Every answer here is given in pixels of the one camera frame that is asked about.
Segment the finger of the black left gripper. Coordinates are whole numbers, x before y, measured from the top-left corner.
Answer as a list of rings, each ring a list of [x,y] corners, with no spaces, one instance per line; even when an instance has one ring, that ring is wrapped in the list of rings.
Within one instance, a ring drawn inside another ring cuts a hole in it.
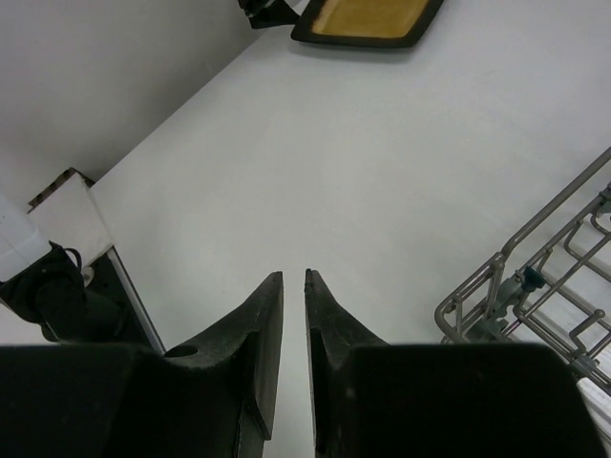
[[[239,0],[253,30],[295,25],[300,15],[285,0]]]

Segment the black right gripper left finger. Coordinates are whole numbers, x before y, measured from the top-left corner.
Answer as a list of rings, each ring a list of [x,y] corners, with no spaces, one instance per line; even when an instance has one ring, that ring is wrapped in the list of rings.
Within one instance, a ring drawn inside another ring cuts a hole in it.
[[[5,457],[259,457],[272,435],[284,279],[165,354],[132,344],[3,346]]]

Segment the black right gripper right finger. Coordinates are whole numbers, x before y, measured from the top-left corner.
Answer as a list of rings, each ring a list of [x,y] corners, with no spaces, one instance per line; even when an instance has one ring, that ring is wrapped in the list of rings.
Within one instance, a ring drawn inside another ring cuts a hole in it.
[[[305,273],[319,457],[602,457],[559,356],[532,343],[389,344]]]

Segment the square yellow brown plate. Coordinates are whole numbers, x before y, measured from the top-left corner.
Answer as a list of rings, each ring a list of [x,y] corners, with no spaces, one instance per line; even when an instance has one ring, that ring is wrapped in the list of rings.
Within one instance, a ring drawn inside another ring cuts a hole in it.
[[[442,0],[310,1],[291,39],[313,45],[408,49],[424,36]]]

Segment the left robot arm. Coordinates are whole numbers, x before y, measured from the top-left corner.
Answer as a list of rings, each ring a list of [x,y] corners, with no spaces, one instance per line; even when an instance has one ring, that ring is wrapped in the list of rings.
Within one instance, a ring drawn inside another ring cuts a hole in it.
[[[122,341],[128,313],[86,287],[80,253],[43,236],[1,197],[1,302],[52,343]]]

